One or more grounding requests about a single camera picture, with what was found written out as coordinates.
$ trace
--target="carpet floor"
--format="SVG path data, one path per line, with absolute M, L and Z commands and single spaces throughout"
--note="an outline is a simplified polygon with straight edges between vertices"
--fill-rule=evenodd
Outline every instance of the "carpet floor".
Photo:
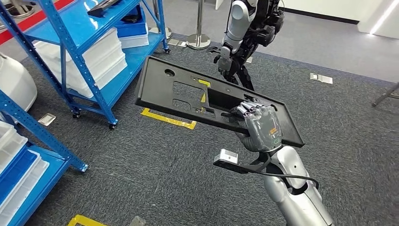
M 161 49 L 154 55 L 220 76 L 214 54 L 171 49 L 169 55 Z M 85 173 L 68 169 L 27 225 L 64 226 L 76 214 L 109 226 L 128 226 L 136 215 L 150 226 L 285 225 L 260 176 L 212 165 L 221 148 L 237 152 L 240 162 L 257 157 L 234 133 L 201 123 L 190 130 L 142 116 L 143 108 L 134 104 L 137 79 L 113 108 L 119 119 L 115 130 L 95 113 L 72 119 L 33 62 L 22 63 L 38 87 L 29 113 L 36 119 L 57 116 L 47 129 L 89 164 Z M 261 53 L 247 68 L 257 92 L 291 111 L 306 143 L 298 153 L 320 182 L 335 225 L 398 225 L 399 101 L 371 106 L 392 83 Z M 332 77 L 334 84 L 310 80 L 311 72 Z

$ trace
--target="yellow floor marking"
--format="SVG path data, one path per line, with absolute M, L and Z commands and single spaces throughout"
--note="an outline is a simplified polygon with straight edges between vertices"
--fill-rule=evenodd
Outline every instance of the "yellow floor marking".
M 68 226 L 75 226 L 76 224 L 81 224 L 83 226 L 107 226 L 79 214 L 72 218 Z
M 204 85 L 206 85 L 208 87 L 211 87 L 211 83 L 209 81 L 198 79 L 198 82 L 202 83 L 202 84 L 204 84 Z M 202 95 L 201 102 L 205 103 L 206 100 L 207 100 L 207 95 L 204 93 L 204 95 Z M 157 120 L 161 120 L 161 121 L 164 121 L 164 122 L 169 122 L 169 123 L 174 124 L 176 126 L 183 126 L 183 127 L 188 128 L 188 129 L 194 129 L 195 125 L 197 125 L 196 121 L 192 121 L 191 123 L 187 123 L 187 122 L 184 122 L 184 121 L 179 121 L 179 120 L 171 119 L 171 118 L 159 115 L 159 114 L 152 113 L 152 112 L 150 112 L 149 108 L 144 108 L 144 110 L 143 110 L 143 112 L 141 112 L 141 114 L 144 115 L 144 116 L 147 116 L 147 117 L 151 117 L 151 118 L 157 119 Z
M 143 110 L 143 112 L 141 112 L 141 114 L 145 115 L 145 116 L 148 116 L 148 117 L 151 117 L 151 118 L 155 118 L 155 119 L 161 120 L 161 121 L 172 123 L 172 124 L 174 124 L 176 126 L 183 126 L 183 127 L 189 128 L 189 129 L 194 129 L 195 125 L 197 124 L 196 121 L 192 121 L 191 123 L 187 123 L 187 122 L 184 122 L 184 121 L 179 121 L 179 120 L 171 119 L 171 118 L 159 115 L 159 114 L 155 114 L 155 113 L 150 112 L 149 108 L 145 108 Z

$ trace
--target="white plastic bin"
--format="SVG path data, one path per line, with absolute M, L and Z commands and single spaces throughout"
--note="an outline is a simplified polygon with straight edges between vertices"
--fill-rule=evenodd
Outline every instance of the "white plastic bin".
M 61 82 L 59 46 L 38 42 L 35 47 L 58 81 Z M 99 89 L 102 89 L 127 66 L 125 54 L 122 52 L 121 42 L 118 40 L 115 28 L 109 30 L 88 49 L 83 54 L 83 58 Z M 92 92 L 69 54 L 67 54 L 66 62 L 66 87 L 74 89 L 87 98 L 92 98 Z
M 147 34 L 119 38 L 120 42 L 122 42 L 122 48 L 148 46 L 150 43 L 148 41 L 148 26 L 147 26 L 147 24 L 145 24 L 145 27 L 147 29 Z
M 98 88 L 99 89 L 104 88 L 104 86 L 106 84 L 108 84 L 113 78 L 115 78 L 115 76 L 117 76 L 127 66 L 128 66 L 128 64 L 126 63 L 126 60 L 125 60 L 125 54 L 122 53 L 121 56 L 114 59 L 114 66 L 108 68 L 108 70 L 106 72 L 104 72 L 102 77 L 98 81 L 96 81 Z M 79 94 L 81 94 L 85 97 L 88 97 L 88 98 L 93 97 L 93 93 L 91 92 L 91 90 L 89 89 L 87 84 L 86 83 L 84 83 L 84 84 L 85 84 L 84 88 L 74 89 L 74 90 L 76 90 Z
M 28 138 L 19 135 L 12 125 L 0 121 L 0 174 L 27 141 Z
M 38 153 L 30 152 L 37 155 L 37 158 L 0 205 L 0 226 L 8 225 L 49 166 L 49 163 L 43 161 Z

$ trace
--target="blue tray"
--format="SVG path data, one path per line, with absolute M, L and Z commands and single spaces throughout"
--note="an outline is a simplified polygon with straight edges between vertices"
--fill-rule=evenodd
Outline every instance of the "blue tray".
M 115 27 L 118 30 L 118 37 L 129 37 L 129 36 L 136 36 L 136 35 L 143 35 L 147 34 L 147 28 L 145 26 L 145 14 L 143 8 L 140 6 L 141 20 L 137 21 L 137 23 L 125 23 L 119 20 Z M 134 7 L 130 12 L 129 15 L 137 15 L 137 9 Z
M 28 151 L 24 145 L 0 175 L 0 204 L 6 199 L 25 172 L 36 160 L 37 155 Z

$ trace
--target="humanoid robot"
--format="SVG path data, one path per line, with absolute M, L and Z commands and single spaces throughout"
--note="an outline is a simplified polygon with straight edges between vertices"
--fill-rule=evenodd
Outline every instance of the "humanoid robot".
M 267 46 L 275 38 L 284 23 L 284 12 L 279 10 L 280 0 L 232 0 L 231 23 L 226 29 L 222 47 L 214 62 L 219 72 L 234 84 L 254 90 L 251 78 L 244 66 L 258 45 Z
M 234 84 L 238 81 L 254 90 L 244 66 L 259 44 L 269 45 L 284 23 L 280 0 L 233 0 L 231 23 L 222 41 L 220 54 L 214 62 L 219 72 Z M 238 155 L 222 149 L 214 165 L 238 173 L 263 174 L 264 186 L 289 226 L 332 226 L 333 220 L 318 192 L 318 183 L 309 177 L 293 147 L 283 146 L 281 130 L 273 106 L 242 102 L 234 109 L 244 119 L 250 136 L 236 133 L 244 146 L 259 152 L 259 158 L 249 166 L 240 166 Z

